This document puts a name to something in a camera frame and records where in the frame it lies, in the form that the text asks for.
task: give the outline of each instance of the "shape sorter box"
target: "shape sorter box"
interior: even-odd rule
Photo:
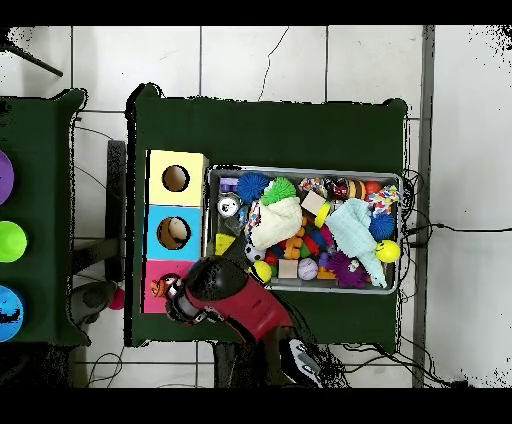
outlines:
[[[166,274],[187,275],[195,262],[187,261],[146,261],[144,302],[142,312],[145,314],[165,314],[165,297],[154,297],[151,294],[151,282],[159,281]]]
[[[189,239],[179,249],[167,249],[158,240],[160,223],[172,217],[181,218],[186,222],[190,232]],[[146,234],[147,260],[196,262],[201,256],[201,236],[201,208],[149,205]]]
[[[150,205],[203,206],[204,172],[208,159],[201,153],[148,150]],[[166,184],[166,171],[179,167],[185,174],[185,185],[179,191],[171,191]]]

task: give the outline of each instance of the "green table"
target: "green table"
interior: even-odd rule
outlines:
[[[15,184],[0,220],[18,223],[28,247],[18,261],[0,263],[0,284],[18,293],[25,317],[13,342],[85,345],[87,335],[68,318],[71,288],[70,123],[85,99],[66,90],[54,99],[0,97],[0,150]]]
[[[140,275],[144,208],[144,164],[148,149],[200,152],[210,164],[402,173],[405,102],[298,104],[235,102],[208,98],[164,98],[153,84],[141,85],[127,103],[127,256],[135,252],[127,299],[127,342],[145,340],[236,341],[223,323],[187,327],[165,315],[141,314]],[[306,319],[320,343],[380,343],[395,346],[396,300],[391,295],[279,292]]]

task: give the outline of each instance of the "yellow ball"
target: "yellow ball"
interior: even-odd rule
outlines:
[[[382,240],[375,248],[377,259],[381,262],[395,262],[400,257],[400,246],[391,240]]]
[[[270,278],[272,277],[272,268],[270,268],[270,265],[264,261],[254,262],[249,268],[249,272],[256,272],[256,277],[258,277],[264,283],[270,281]]]

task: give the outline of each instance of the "pink box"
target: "pink box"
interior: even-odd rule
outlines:
[[[145,314],[165,314],[165,297],[154,297],[151,294],[151,281],[159,280],[165,274],[187,275],[188,270],[195,262],[188,261],[150,261],[146,262],[146,279],[144,283],[144,309]]]

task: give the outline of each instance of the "blue box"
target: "blue box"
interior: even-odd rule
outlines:
[[[190,228],[190,238],[181,249],[167,249],[160,244],[157,230],[160,223],[170,217],[182,218]],[[147,232],[147,259],[171,261],[197,261],[201,256],[201,209],[179,206],[149,206]]]

